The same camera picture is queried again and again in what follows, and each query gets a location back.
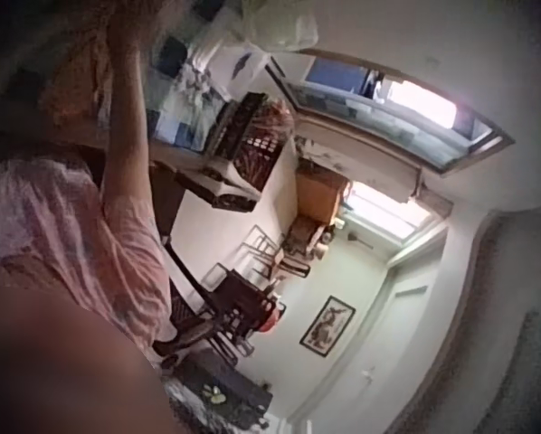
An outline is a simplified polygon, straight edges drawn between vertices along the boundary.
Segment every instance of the wooden cabinet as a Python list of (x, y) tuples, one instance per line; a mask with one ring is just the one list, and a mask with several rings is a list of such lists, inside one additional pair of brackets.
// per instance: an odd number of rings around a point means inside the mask
[(308, 160), (301, 160), (297, 170), (299, 215), (330, 226), (348, 183), (343, 175), (313, 165)]

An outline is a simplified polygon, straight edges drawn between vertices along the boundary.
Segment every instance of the open window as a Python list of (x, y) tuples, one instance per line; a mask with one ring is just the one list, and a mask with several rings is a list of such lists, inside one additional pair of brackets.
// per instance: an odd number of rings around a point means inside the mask
[[(306, 50), (306, 71), (267, 67), (298, 114), (403, 161), (446, 175), (513, 143), (496, 125), (399, 71)], [(288, 57), (282, 56), (283, 64)]]
[(344, 206), (367, 227), (405, 241), (435, 218), (414, 200), (399, 203), (368, 185), (353, 182)]

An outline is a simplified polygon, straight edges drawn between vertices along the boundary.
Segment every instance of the framed picture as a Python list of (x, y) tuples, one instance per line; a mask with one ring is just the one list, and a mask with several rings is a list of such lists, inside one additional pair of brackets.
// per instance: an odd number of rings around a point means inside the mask
[(354, 314), (354, 307), (330, 296), (299, 343), (313, 353), (327, 357)]

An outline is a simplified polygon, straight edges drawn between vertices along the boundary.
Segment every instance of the pink shirt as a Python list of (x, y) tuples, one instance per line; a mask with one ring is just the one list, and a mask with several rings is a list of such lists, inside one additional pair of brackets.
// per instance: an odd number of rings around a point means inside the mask
[(76, 303), (145, 354), (168, 319), (168, 275), (151, 203), (118, 197), (102, 206), (85, 165), (0, 162), (0, 265), (12, 267), (12, 257), (31, 259), (27, 268), (42, 261)]

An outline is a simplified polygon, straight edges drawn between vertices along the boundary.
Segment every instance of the bag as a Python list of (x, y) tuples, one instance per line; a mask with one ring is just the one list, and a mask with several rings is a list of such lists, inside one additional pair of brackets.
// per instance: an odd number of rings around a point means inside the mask
[(318, 42), (311, 0), (242, 0), (245, 37), (266, 52), (295, 52)]

